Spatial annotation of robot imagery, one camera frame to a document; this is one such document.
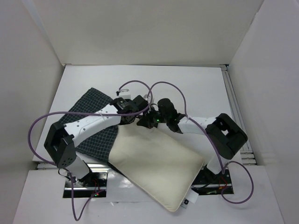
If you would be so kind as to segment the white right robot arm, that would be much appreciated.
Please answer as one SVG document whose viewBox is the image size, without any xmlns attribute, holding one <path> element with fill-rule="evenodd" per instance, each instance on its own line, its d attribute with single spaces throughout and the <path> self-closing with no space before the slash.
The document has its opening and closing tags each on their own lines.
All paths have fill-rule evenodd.
<svg viewBox="0 0 299 224">
<path fill-rule="evenodd" d="M 248 140 L 246 133 L 225 113 L 209 118 L 188 117 L 177 112 L 168 98 L 159 100 L 157 107 L 155 110 L 150 106 L 150 110 L 139 117 L 137 125 L 152 129 L 164 123 L 174 133 L 206 136 L 215 150 L 215 155 L 203 170 L 204 178 L 209 183 L 219 179 L 222 169 Z"/>
</svg>

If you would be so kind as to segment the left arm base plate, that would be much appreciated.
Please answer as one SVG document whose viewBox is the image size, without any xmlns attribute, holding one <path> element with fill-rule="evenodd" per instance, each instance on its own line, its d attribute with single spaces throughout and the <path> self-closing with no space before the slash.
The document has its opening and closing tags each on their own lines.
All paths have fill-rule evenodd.
<svg viewBox="0 0 299 224">
<path fill-rule="evenodd" d="M 69 174 L 62 175 L 65 177 L 63 198 L 71 198 L 71 184 L 73 183 L 74 198 L 89 198 L 94 194 L 95 198 L 105 198 L 107 196 L 107 171 L 94 172 L 91 180 L 82 183 L 76 177 L 70 177 Z"/>
</svg>

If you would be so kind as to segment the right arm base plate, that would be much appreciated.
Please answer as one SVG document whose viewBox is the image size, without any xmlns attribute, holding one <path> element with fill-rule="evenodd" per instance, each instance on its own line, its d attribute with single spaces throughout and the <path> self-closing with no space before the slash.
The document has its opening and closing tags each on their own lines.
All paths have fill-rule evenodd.
<svg viewBox="0 0 299 224">
<path fill-rule="evenodd" d="M 215 175 L 206 166 L 196 176 L 191 189 L 200 196 L 220 195 L 222 191 L 223 194 L 234 194 L 229 170 Z"/>
</svg>

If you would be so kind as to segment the cream white pillow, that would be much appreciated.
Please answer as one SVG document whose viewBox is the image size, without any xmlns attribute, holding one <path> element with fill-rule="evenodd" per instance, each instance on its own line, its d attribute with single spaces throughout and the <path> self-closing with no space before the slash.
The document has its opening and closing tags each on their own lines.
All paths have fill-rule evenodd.
<svg viewBox="0 0 299 224">
<path fill-rule="evenodd" d="M 156 128 L 119 126 L 108 162 L 169 212 L 180 207 L 204 158 Z"/>
</svg>

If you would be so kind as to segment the dark plaid pillowcase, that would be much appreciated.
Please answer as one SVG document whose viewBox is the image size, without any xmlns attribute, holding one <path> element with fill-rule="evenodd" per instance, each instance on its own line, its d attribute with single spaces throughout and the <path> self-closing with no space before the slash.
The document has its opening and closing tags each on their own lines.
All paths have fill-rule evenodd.
<svg viewBox="0 0 299 224">
<path fill-rule="evenodd" d="M 74 176 L 83 178 L 90 169 L 79 154 L 108 164 L 109 154 L 118 134 L 119 116 L 117 109 L 110 105 L 112 99 L 95 88 L 90 88 L 58 122 L 69 135 L 73 135 L 76 159 L 66 169 Z"/>
</svg>

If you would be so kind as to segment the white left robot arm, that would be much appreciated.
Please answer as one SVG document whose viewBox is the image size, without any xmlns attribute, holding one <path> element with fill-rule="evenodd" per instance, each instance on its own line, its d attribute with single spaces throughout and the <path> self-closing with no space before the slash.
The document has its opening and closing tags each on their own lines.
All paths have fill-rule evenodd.
<svg viewBox="0 0 299 224">
<path fill-rule="evenodd" d="M 115 98 L 101 110 L 80 120 L 50 126 L 44 148 L 57 168 L 67 169 L 81 186 L 89 185 L 94 174 L 79 156 L 76 147 L 94 134 L 115 125 L 131 124 L 146 111 L 149 102 L 138 95 L 134 99 Z"/>
</svg>

